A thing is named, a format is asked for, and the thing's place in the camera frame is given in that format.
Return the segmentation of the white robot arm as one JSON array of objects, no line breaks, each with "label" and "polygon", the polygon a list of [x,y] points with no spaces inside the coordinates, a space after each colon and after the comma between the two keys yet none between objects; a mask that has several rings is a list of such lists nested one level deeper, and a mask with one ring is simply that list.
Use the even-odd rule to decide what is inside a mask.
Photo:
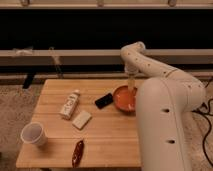
[{"label": "white robot arm", "polygon": [[148,78],[136,93],[142,171],[192,171],[182,115],[205,101],[204,84],[191,74],[145,55],[136,42],[121,48],[125,71]]}]

